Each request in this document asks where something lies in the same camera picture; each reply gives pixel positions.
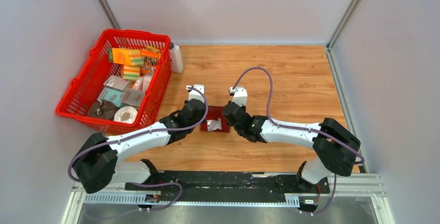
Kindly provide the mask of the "red paper box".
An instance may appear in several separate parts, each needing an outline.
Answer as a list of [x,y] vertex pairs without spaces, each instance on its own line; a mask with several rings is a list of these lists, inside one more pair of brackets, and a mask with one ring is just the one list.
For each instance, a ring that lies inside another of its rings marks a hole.
[[227,124],[225,117],[222,115],[223,108],[224,106],[209,106],[207,117],[205,118],[205,121],[200,125],[199,130],[202,132],[209,132],[207,131],[207,120],[216,120],[217,118],[221,118],[222,130],[212,132],[229,133],[230,126]]

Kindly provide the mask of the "small white paper piece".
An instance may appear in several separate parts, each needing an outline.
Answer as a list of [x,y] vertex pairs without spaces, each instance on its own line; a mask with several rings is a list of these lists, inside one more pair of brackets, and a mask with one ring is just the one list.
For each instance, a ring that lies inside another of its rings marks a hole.
[[222,120],[217,118],[216,120],[207,120],[207,131],[221,131],[222,130]]

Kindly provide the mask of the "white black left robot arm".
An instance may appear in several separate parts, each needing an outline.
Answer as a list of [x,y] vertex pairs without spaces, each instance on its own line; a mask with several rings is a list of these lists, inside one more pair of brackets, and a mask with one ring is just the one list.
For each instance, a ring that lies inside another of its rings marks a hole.
[[173,144],[184,139],[204,119],[207,106],[197,99],[187,101],[181,110],[154,124],[123,135],[88,137],[69,164],[71,179],[81,183],[86,193],[96,193],[109,185],[117,174],[117,164],[141,151]]

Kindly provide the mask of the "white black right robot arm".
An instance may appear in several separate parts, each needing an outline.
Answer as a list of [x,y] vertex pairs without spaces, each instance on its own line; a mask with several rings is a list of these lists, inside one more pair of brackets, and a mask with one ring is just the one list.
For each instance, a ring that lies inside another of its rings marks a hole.
[[316,158],[301,164],[296,186],[311,191],[330,174],[348,177],[355,165],[360,141],[338,121],[325,118],[321,123],[300,124],[251,116],[244,106],[229,102],[222,110],[227,124],[250,142],[286,143],[310,148]]

